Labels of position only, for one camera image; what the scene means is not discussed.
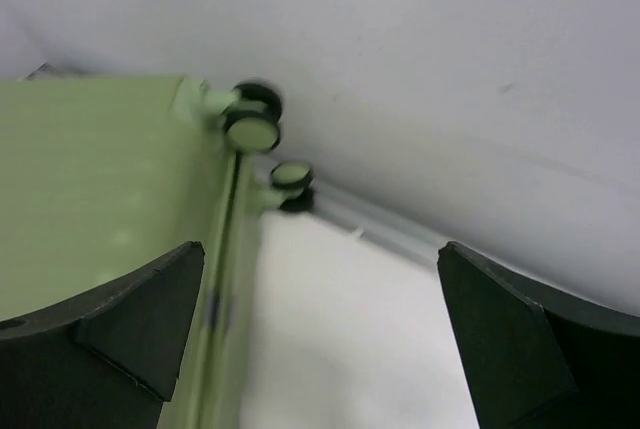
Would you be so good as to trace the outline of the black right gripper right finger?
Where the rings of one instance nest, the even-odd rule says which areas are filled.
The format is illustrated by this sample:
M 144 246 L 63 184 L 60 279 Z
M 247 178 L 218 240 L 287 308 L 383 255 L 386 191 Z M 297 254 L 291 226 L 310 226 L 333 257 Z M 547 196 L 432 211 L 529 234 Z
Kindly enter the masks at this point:
M 638 427 L 638 317 L 457 242 L 437 269 L 480 427 Z

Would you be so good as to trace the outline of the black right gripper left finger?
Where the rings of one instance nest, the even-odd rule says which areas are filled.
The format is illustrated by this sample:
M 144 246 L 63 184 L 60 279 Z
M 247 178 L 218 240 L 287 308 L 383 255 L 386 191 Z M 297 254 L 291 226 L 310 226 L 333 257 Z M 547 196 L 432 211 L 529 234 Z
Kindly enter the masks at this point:
M 4 428 L 154 428 L 174 394 L 204 269 L 198 242 L 1 323 Z

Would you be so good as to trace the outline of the green suitcase blue lining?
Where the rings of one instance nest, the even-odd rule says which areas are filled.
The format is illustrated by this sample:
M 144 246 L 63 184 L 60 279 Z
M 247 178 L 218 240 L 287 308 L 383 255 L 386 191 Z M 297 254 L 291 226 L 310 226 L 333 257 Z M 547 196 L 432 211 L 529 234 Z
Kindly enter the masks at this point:
M 304 212 L 313 172 L 257 154 L 284 101 L 260 80 L 185 76 L 1 84 L 1 323 L 124 276 L 186 242 L 204 269 L 172 399 L 154 428 L 236 428 L 261 242 L 271 209 Z

